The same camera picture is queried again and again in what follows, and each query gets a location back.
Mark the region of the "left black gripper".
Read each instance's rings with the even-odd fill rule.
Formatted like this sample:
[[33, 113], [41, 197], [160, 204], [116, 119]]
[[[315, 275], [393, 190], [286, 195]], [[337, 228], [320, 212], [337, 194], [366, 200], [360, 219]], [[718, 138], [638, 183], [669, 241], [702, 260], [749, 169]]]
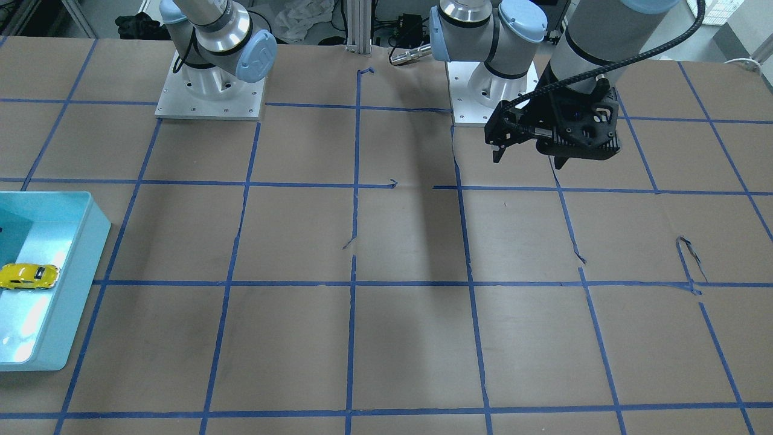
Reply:
[[620, 152], [617, 138], [619, 104], [606, 78], [596, 80], [590, 94], [561, 88], [532, 97], [522, 108], [495, 107], [485, 126], [485, 142], [498, 164], [506, 148], [536, 140], [541, 154], [553, 156], [560, 170], [569, 159], [608, 160]]

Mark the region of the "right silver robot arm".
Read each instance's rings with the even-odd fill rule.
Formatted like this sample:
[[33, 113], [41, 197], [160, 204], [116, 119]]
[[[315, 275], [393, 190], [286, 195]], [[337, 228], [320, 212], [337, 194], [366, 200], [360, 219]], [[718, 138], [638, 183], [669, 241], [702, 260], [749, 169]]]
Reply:
[[159, 11], [178, 53], [172, 75], [193, 96], [228, 99], [244, 83], [258, 83], [269, 75], [278, 41], [243, 5], [162, 1]]

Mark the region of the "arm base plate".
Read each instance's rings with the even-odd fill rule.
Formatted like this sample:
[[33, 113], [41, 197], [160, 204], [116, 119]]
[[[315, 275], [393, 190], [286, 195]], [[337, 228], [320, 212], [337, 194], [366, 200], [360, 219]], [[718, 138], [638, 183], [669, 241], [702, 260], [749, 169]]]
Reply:
[[155, 109], [168, 120], [259, 121], [268, 78], [246, 83], [218, 67], [194, 69], [171, 64]]
[[501, 101], [513, 101], [538, 83], [535, 63], [516, 79], [495, 76], [481, 62], [446, 64], [448, 90], [456, 127], [483, 127]]

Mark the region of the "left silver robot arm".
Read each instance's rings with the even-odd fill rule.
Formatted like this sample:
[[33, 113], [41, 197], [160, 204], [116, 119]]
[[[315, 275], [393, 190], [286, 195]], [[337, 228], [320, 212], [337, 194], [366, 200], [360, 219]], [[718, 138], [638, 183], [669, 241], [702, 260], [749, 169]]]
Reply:
[[[682, 34], [644, 51], [674, 1], [580, 1], [533, 91], [494, 101], [484, 127], [498, 163], [505, 150], [534, 140], [560, 169], [570, 159], [604, 161], [620, 152], [615, 84], [633, 63], [665, 52]], [[548, 19], [531, 1], [440, 1], [429, 14], [432, 55], [478, 62], [487, 77], [528, 73]]]

